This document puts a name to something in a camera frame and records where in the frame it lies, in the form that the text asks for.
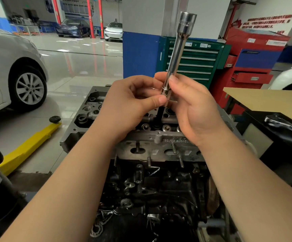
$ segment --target open drawer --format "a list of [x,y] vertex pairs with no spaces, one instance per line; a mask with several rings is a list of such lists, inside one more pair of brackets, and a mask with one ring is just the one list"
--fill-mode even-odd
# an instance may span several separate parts
[[234,73],[231,79],[238,83],[255,83],[255,84],[269,84],[273,75],[261,73]]

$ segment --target hand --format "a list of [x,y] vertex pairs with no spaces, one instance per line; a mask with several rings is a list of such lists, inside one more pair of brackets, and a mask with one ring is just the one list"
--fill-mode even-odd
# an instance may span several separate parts
[[[164,81],[165,76],[166,72],[158,72],[155,79]],[[177,101],[170,101],[168,106],[175,111],[181,131],[192,143],[199,146],[207,134],[225,128],[217,104],[205,86],[181,74],[171,76],[169,86]]]
[[120,142],[135,129],[146,113],[166,103],[167,98],[160,95],[162,86],[161,81],[145,75],[115,81],[92,126],[112,135],[116,143]]

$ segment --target person's right hand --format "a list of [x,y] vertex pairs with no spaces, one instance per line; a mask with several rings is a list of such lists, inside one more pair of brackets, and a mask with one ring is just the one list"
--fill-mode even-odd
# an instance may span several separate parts
[[[155,74],[159,81],[165,77],[166,72]],[[170,101],[168,106],[175,111],[181,131],[192,143],[199,146],[205,136],[226,128],[214,98],[204,85],[176,74],[169,78],[169,86],[177,101]]]

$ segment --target forearm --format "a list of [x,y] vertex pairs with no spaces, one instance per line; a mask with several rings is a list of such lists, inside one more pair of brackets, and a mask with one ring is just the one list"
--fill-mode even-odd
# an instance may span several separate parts
[[292,188],[227,128],[199,146],[246,242],[292,241]]
[[0,241],[86,241],[114,141],[97,125],[84,134]]

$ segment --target dark blue car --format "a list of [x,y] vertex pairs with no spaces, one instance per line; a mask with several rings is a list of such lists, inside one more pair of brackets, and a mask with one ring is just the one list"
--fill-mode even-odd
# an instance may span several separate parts
[[91,35],[91,29],[88,23],[85,20],[79,19],[65,19],[62,24],[56,25],[56,32],[59,37],[69,35],[81,38]]

